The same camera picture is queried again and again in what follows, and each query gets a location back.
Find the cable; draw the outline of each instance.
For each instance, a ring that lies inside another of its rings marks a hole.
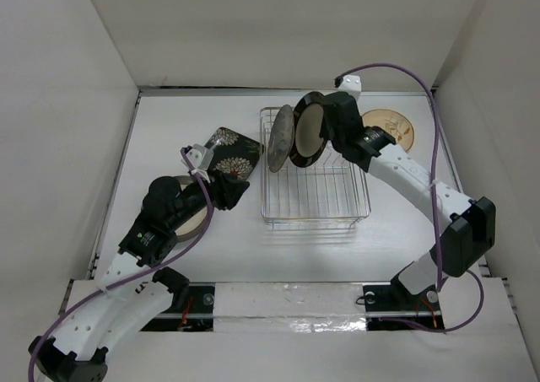
[[[424,82],[424,80],[422,80],[422,78],[420,78],[416,73],[413,73],[412,71],[408,70],[405,67],[401,67],[401,66],[398,66],[397,64],[392,64],[392,63],[371,63],[371,64],[365,64],[364,66],[355,67],[337,76],[336,80],[339,80],[350,73],[356,73],[361,70],[366,70],[368,68],[373,68],[373,67],[393,68],[395,70],[399,70],[400,72],[407,74],[408,76],[414,78],[414,80],[418,84],[420,84],[420,86],[422,87],[422,89],[424,89],[424,92],[428,96],[429,108],[431,109],[431,114],[433,115],[433,121],[435,123],[435,138],[433,141],[433,153],[431,154],[431,169],[429,173],[429,183],[433,184],[435,181],[435,171],[437,167],[437,152],[438,152],[439,138],[440,138],[439,110],[437,108],[437,104],[435,103],[435,98],[431,94],[431,91],[429,91],[429,88]],[[443,278],[442,278],[442,246],[440,245],[439,211],[437,208],[437,190],[434,186],[432,186],[429,188],[429,191],[431,193],[431,214],[433,218],[433,230],[435,233],[435,251],[437,252],[437,292],[440,292],[443,285]]]
[[[433,141],[433,153],[431,155],[431,171],[429,173],[429,183],[433,184],[435,181],[435,171],[437,168],[437,151],[438,151],[439,138],[440,138],[439,109],[437,108],[437,103],[435,102],[435,98],[433,94],[431,94],[431,91],[429,91],[429,88],[426,85],[426,83],[417,74],[413,73],[412,71],[408,70],[405,67],[401,67],[401,66],[398,66],[397,64],[392,64],[392,63],[371,63],[371,64],[365,64],[364,66],[355,67],[337,76],[336,80],[340,80],[348,74],[356,73],[361,70],[366,70],[368,68],[373,68],[373,67],[393,68],[395,70],[399,70],[400,72],[407,74],[408,76],[414,78],[414,80],[418,84],[420,84],[420,86],[422,87],[426,95],[428,96],[429,107],[431,109],[431,114],[433,115],[433,121],[435,124],[435,138]],[[443,279],[442,277],[442,246],[440,245],[439,210],[437,208],[437,190],[435,189],[434,186],[432,186],[429,190],[431,193],[431,212],[432,212],[432,218],[433,218],[433,229],[435,233],[435,251],[437,253],[437,292],[440,292],[447,278]],[[482,282],[480,281],[480,278],[478,278],[478,276],[472,271],[467,270],[467,272],[472,275],[472,277],[478,284],[478,289],[480,290],[480,302],[478,302],[478,307],[474,311],[472,316],[469,317],[460,325],[454,326],[454,327],[451,327],[450,329],[445,329],[445,330],[432,330],[412,320],[404,320],[404,319],[391,318],[391,317],[380,318],[380,320],[400,322],[400,323],[410,326],[411,328],[415,330],[431,331],[434,333],[447,333],[450,331],[456,331],[456,330],[461,329],[462,327],[469,325],[478,317],[480,311],[482,310],[484,292],[483,292],[483,286],[482,286]]]
[[[194,167],[193,167],[193,164],[189,161],[189,159],[187,158],[186,156],[186,151],[185,149],[183,148],[181,151],[181,156],[182,158],[184,159],[184,161],[186,161],[186,164],[187,164],[187,167],[189,168],[189,171],[192,172],[194,170]],[[191,250],[198,242],[199,240],[204,236],[204,234],[206,233],[206,231],[208,230],[208,226],[210,225],[210,221],[212,220],[212,216],[213,216],[213,204],[212,204],[212,200],[210,199],[210,195],[208,194],[208,190],[206,189],[206,186],[204,185],[204,182],[203,182],[203,178],[196,172],[195,173],[195,179],[197,180],[197,183],[199,184],[199,186],[201,187],[201,190],[202,190],[202,193],[204,195],[204,199],[206,200],[206,203],[207,203],[207,214],[206,214],[206,218],[205,218],[205,224],[204,226],[202,227],[202,231],[201,233],[199,233],[197,235],[197,237],[184,249],[182,250],[181,252],[179,252],[178,254],[176,254],[175,256],[171,257],[169,260],[166,260],[166,261],[163,261],[161,264],[159,264],[158,266],[155,266],[153,268],[149,268],[148,270],[145,270],[145,271],[142,271],[142,272],[139,272],[137,274],[134,274],[134,275],[131,275],[130,277],[126,277],[124,279],[121,279],[120,281],[116,281],[110,285],[107,285],[106,286],[106,289],[108,290],[111,290],[111,289],[114,289],[114,288],[118,288],[122,285],[125,285],[131,281],[134,281],[136,279],[139,279],[141,277],[145,277],[153,272],[156,272],[162,268],[165,268],[166,266],[168,266],[169,264],[171,264],[172,262],[178,260],[179,258],[183,257],[185,254],[187,254],[187,252],[189,250]],[[103,293],[103,291],[101,289],[91,293],[90,295],[88,295],[86,298],[83,298],[81,299],[80,301],[78,301],[76,304],[74,304],[71,308],[69,308],[68,310],[66,310],[60,317],[58,317],[58,319],[55,320],[54,323],[52,323],[51,327],[49,327],[45,333],[43,333],[43,336],[41,336],[40,340],[37,342],[37,344],[35,345],[34,347],[34,350],[32,351],[32,355],[30,356],[30,363],[28,365],[28,381],[29,382],[35,382],[34,380],[34,366],[35,366],[35,362],[37,360],[37,354],[38,352],[41,350],[41,347],[43,347],[43,344],[45,343],[45,341],[49,338],[49,336],[51,335],[51,333],[71,314],[73,313],[75,310],[77,310],[78,308],[80,308],[81,306],[87,304],[89,301],[91,301],[92,299],[94,298],[97,298],[98,296],[100,296],[101,294]]]
[[[478,275],[476,275],[474,272],[469,271],[469,270],[467,270],[467,272],[472,275],[472,277],[474,278],[474,280],[478,284],[478,289],[480,290],[480,301],[478,302],[478,307],[476,308],[474,313],[471,315],[471,317],[469,317],[467,320],[460,323],[459,325],[450,327],[449,329],[439,330],[439,329],[430,329],[430,328],[428,328],[426,326],[420,325],[416,321],[398,319],[396,317],[381,317],[381,318],[379,318],[379,320],[382,320],[382,321],[394,321],[396,323],[403,323],[404,325],[407,325],[407,326],[411,327],[414,330],[429,331],[431,333],[450,333],[451,331],[456,331],[456,330],[459,330],[459,329],[461,329],[461,328],[463,328],[465,326],[470,325],[478,317],[478,315],[482,311],[483,300],[484,300],[484,292],[483,292],[482,281],[480,281],[480,278],[478,277]]]

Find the gray plate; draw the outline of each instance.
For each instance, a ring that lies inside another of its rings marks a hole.
[[[277,173],[285,164],[294,143],[293,108],[284,105],[273,121],[270,139],[268,140],[268,169]]]

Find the flower pattern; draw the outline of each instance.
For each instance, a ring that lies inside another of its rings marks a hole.
[[[224,127],[220,127],[210,138],[209,143],[219,141],[219,146],[230,146],[238,140],[238,133],[230,131]]]
[[[250,162],[242,157],[223,159],[216,164],[216,169],[224,173],[234,174],[239,180],[246,180],[248,175],[253,171]]]

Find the metal dish rack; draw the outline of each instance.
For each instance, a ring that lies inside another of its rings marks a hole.
[[[279,107],[261,110],[261,144],[268,147]],[[330,143],[311,167],[301,169],[287,159],[277,173],[262,158],[262,217],[274,227],[340,229],[370,214],[365,174]]]

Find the black plate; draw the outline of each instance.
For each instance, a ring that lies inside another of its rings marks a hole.
[[[322,104],[322,99],[324,95],[317,91],[312,91],[304,96],[302,100],[295,106],[293,115],[294,115],[294,130],[298,128],[298,122],[300,120],[300,117],[306,110],[308,106],[311,104]],[[322,152],[324,152],[325,147],[327,146],[327,141],[324,140],[322,142],[322,145],[319,147],[319,149],[316,151],[315,154],[304,157],[300,153],[298,153],[298,149],[296,148],[296,136],[294,137],[294,143],[293,147],[290,150],[290,160],[293,162],[293,164],[297,167],[309,167],[310,165],[314,164],[320,157]]]

